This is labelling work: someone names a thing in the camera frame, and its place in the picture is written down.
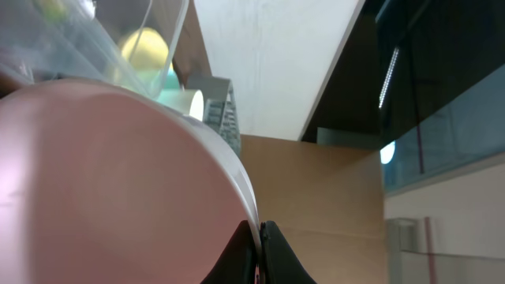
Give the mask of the white cup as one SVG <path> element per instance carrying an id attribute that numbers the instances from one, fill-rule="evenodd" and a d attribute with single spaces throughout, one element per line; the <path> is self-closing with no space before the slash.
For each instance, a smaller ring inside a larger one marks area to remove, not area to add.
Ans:
<path id="1" fill-rule="evenodd" d="M 201 90 L 167 89 L 161 91 L 156 101 L 198 121 L 203 120 L 204 97 Z"/>

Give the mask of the light blue bowl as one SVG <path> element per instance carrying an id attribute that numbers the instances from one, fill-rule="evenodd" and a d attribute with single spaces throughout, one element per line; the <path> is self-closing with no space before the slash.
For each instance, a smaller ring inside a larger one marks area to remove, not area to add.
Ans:
<path id="1" fill-rule="evenodd" d="M 160 95 L 164 91 L 175 91 L 181 89 L 180 80 L 172 64 L 170 64 L 168 70 L 159 71 L 156 86 L 159 88 Z"/>

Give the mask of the white bowl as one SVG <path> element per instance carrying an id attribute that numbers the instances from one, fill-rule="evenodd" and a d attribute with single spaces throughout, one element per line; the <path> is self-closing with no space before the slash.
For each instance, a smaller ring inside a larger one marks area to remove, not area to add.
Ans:
<path id="1" fill-rule="evenodd" d="M 251 181 L 203 122 L 93 80 L 2 99 L 2 282 L 198 283 L 240 227 L 260 254 Z"/>

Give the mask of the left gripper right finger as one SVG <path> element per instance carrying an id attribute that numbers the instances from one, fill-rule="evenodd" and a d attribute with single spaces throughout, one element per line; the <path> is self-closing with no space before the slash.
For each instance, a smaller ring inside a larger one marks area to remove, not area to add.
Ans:
<path id="1" fill-rule="evenodd" d="M 316 284 L 303 268 L 277 224 L 266 221 L 261 224 L 262 268 L 267 284 Z"/>

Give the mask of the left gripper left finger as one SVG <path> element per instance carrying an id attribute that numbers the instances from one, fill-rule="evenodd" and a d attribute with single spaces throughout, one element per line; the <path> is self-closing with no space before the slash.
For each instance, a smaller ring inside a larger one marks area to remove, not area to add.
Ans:
<path id="1" fill-rule="evenodd" d="M 201 284 L 254 284 L 256 246 L 249 223 L 239 223 L 232 237 Z"/>

